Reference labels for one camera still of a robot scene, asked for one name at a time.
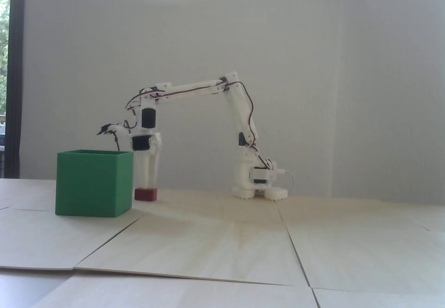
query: foliage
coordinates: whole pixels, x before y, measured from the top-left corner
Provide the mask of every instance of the foliage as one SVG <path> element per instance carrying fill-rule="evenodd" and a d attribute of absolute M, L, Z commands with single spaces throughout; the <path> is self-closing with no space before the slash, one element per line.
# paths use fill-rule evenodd
<path fill-rule="evenodd" d="M 6 113 L 6 79 L 8 74 L 8 32 L 10 0 L 0 0 L 0 114 Z"/>

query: red block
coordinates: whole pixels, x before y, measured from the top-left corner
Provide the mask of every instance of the red block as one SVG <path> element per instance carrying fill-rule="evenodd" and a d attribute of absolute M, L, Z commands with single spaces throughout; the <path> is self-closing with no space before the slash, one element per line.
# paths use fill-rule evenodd
<path fill-rule="evenodd" d="M 155 201 L 157 199 L 157 189 L 135 189 L 135 200 Z"/>

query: wooden board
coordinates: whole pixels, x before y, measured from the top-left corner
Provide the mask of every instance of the wooden board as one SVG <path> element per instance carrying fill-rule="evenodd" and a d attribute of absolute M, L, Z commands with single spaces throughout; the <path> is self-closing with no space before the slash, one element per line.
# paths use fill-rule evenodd
<path fill-rule="evenodd" d="M 243 200 L 227 192 L 159 190 L 154 203 L 133 202 L 150 214 L 210 217 L 251 222 L 281 222 L 276 203 L 264 198 Z"/>
<path fill-rule="evenodd" d="M 428 230 L 445 232 L 445 206 L 384 203 L 394 212 L 403 214 Z"/>
<path fill-rule="evenodd" d="M 0 307 L 30 307 L 72 275 L 73 271 L 0 269 Z"/>
<path fill-rule="evenodd" d="M 57 216 L 52 211 L 0 212 L 0 267 L 70 270 L 140 217 Z"/>
<path fill-rule="evenodd" d="M 424 229 L 407 216 L 372 199 L 289 197 L 277 202 L 277 206 L 285 222 Z"/>
<path fill-rule="evenodd" d="M 0 208 L 50 211 L 55 202 L 55 180 L 0 179 Z"/>
<path fill-rule="evenodd" d="M 311 287 L 381 293 L 443 292 L 443 233 L 291 223 L 288 230 Z"/>
<path fill-rule="evenodd" d="M 73 276 L 34 308 L 316 308 L 309 287 L 146 276 Z"/>
<path fill-rule="evenodd" d="M 307 284 L 283 224 L 144 216 L 76 268 Z"/>
<path fill-rule="evenodd" d="M 314 289 L 320 308 L 443 308 L 445 295 L 409 295 Z"/>

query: green cube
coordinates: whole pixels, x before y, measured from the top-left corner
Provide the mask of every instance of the green cube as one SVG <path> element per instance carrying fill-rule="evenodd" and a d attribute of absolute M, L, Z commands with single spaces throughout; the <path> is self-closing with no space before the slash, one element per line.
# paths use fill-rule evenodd
<path fill-rule="evenodd" d="M 131 208 L 132 183 L 132 152 L 59 152 L 56 214 L 115 218 Z"/>

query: white wall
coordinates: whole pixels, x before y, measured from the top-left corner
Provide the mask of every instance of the white wall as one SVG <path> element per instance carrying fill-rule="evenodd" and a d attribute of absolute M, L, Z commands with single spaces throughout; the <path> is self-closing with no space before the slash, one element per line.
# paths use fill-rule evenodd
<path fill-rule="evenodd" d="M 237 70 L 261 152 L 294 194 L 331 192 L 342 0 L 26 0 L 21 176 L 53 179 L 59 151 L 96 136 L 141 87 Z M 237 147 L 224 96 L 161 106 L 159 186 L 229 190 Z M 289 186 L 290 182 L 282 180 Z"/>
<path fill-rule="evenodd" d="M 445 203 L 445 0 L 26 0 L 25 26 L 24 178 L 114 149 L 141 87 L 237 70 L 295 195 Z M 160 187 L 231 187 L 223 97 L 159 108 Z"/>
<path fill-rule="evenodd" d="M 345 0 L 334 197 L 445 203 L 445 0 Z"/>

